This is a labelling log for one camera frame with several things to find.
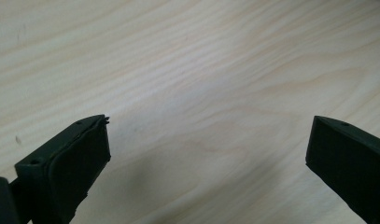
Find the wood grain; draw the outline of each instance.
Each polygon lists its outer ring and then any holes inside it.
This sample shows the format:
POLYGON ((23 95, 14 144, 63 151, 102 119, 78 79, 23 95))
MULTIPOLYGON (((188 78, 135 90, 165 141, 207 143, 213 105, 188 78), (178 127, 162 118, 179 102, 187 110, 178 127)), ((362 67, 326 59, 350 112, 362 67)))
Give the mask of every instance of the wood grain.
POLYGON ((314 115, 380 137, 380 1, 0 1, 0 175, 94 114, 72 223, 363 223, 304 155, 314 115))

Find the light wood tabletop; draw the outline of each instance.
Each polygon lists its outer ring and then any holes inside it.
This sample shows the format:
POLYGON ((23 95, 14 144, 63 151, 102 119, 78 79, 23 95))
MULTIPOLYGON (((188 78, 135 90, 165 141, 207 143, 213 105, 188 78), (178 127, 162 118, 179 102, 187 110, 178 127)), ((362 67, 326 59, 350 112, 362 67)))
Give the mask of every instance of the light wood tabletop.
POLYGON ((364 223, 305 152, 314 115, 380 137, 380 0, 0 1, 0 176, 97 114, 73 224, 364 223))

